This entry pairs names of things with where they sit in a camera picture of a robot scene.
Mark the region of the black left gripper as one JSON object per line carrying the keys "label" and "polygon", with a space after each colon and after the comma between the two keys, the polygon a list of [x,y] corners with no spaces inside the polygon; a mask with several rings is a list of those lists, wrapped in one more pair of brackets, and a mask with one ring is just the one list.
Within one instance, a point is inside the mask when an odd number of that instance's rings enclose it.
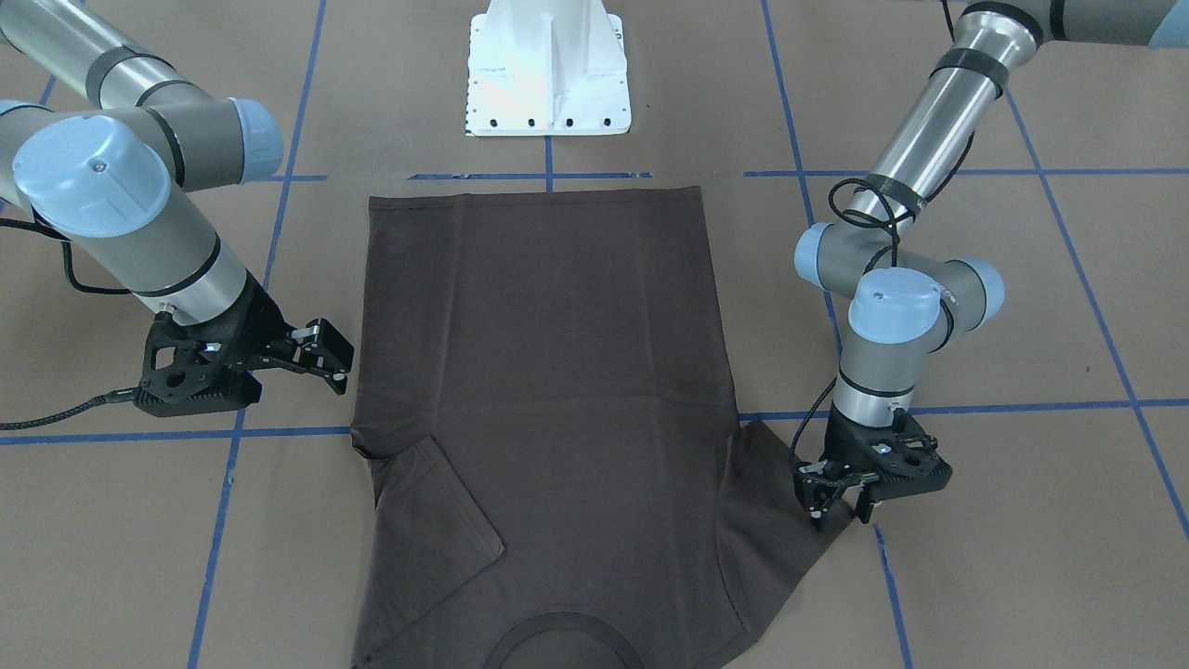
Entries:
{"label": "black left gripper", "polygon": [[889,427],[862,425],[832,408],[819,460],[791,465],[794,494],[824,532],[832,505],[858,490],[855,518],[867,525],[880,503],[946,487],[954,471],[937,448],[937,438],[901,408]]}

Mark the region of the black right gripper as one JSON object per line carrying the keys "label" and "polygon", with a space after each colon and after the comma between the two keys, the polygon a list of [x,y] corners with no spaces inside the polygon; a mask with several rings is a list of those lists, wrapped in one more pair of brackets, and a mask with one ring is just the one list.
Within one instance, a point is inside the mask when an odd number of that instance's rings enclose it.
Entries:
{"label": "black right gripper", "polygon": [[354,347],[327,318],[301,329],[283,318],[254,276],[221,316],[191,326],[161,309],[150,327],[136,408],[151,415],[235,412],[259,402],[254,370],[316,375],[335,395],[346,395],[350,368],[303,362],[352,362]]}

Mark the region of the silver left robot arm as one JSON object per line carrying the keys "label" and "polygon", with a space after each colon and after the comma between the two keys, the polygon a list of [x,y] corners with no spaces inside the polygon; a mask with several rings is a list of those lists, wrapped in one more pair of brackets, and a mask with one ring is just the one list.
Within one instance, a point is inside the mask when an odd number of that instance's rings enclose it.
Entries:
{"label": "silver left robot arm", "polygon": [[905,250],[921,212],[965,160],[986,112],[1051,43],[1185,48],[1184,1],[969,1],[948,18],[951,43],[862,177],[828,195],[833,219],[800,236],[800,278],[849,302],[823,450],[789,454],[797,500],[824,530],[856,492],[858,520],[876,505],[946,487],[951,466],[910,408],[926,356],[998,317],[1002,276],[980,258],[935,261]]}

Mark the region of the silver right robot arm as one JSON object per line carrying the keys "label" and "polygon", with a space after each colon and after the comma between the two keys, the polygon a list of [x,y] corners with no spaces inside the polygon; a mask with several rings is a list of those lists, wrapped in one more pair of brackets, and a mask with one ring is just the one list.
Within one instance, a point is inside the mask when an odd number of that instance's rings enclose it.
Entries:
{"label": "silver right robot arm", "polygon": [[1,24],[5,44],[90,103],[59,113],[4,100],[4,202],[62,245],[67,276],[82,250],[153,314],[134,386],[8,428],[120,402],[153,416],[235,412],[262,397],[254,370],[316,375],[345,395],[352,343],[323,318],[288,323],[190,198],[279,170],[271,111],[213,97],[75,1],[5,1]]}

